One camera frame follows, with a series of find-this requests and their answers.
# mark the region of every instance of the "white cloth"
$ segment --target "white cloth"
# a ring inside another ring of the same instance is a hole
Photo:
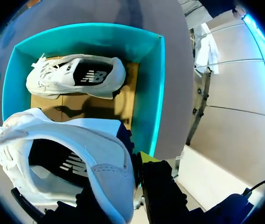
[[[205,66],[208,64],[216,64],[219,59],[219,52],[216,41],[212,34],[199,38],[204,34],[210,33],[206,23],[201,24],[194,28],[195,35],[195,67]],[[214,74],[218,74],[218,65],[209,66]],[[206,71],[207,67],[198,68],[201,73]]]
[[[207,9],[198,0],[178,0],[180,3],[185,18],[187,20],[188,28],[192,29],[212,20],[211,15]]]

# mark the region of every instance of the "shoe lace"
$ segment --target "shoe lace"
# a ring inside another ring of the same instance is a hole
[[[49,79],[49,74],[51,74],[53,71],[57,71],[60,67],[55,61],[46,61],[46,57],[44,57],[44,54],[38,59],[36,63],[32,64],[33,68],[36,68],[40,73],[40,79],[38,81],[38,84],[40,86],[46,86],[48,85],[46,81]]]

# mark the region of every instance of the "metal rod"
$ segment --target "metal rod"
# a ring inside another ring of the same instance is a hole
[[[203,66],[195,67],[195,69],[204,68],[208,66],[214,66],[219,64],[230,64],[230,63],[237,63],[237,62],[264,62],[263,58],[252,58],[252,59],[238,59],[238,60],[232,60],[232,61],[226,61],[226,62],[218,62],[215,64],[207,64]]]
[[[198,40],[198,39],[200,39],[200,38],[202,38],[202,37],[205,37],[205,36],[207,36],[208,34],[213,34],[213,33],[216,33],[216,32],[218,32],[218,31],[222,31],[222,30],[225,30],[225,29],[229,29],[229,28],[232,28],[232,27],[238,27],[238,26],[242,26],[242,25],[245,25],[245,23],[235,24],[235,25],[231,25],[231,26],[224,27],[224,28],[221,28],[221,29],[217,29],[217,30],[215,30],[215,31],[212,31],[212,32],[210,32],[210,33],[207,33],[207,34],[204,34],[204,35],[202,35],[202,36],[200,36],[200,37],[197,37],[197,38],[195,38],[195,40]]]

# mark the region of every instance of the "teal shoe box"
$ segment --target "teal shoe box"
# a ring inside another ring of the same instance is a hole
[[[82,23],[53,28],[17,44],[5,74],[3,121],[30,108],[26,79],[40,56],[90,54],[139,63],[132,117],[135,152],[154,156],[165,84],[164,37],[143,29],[109,23]]]

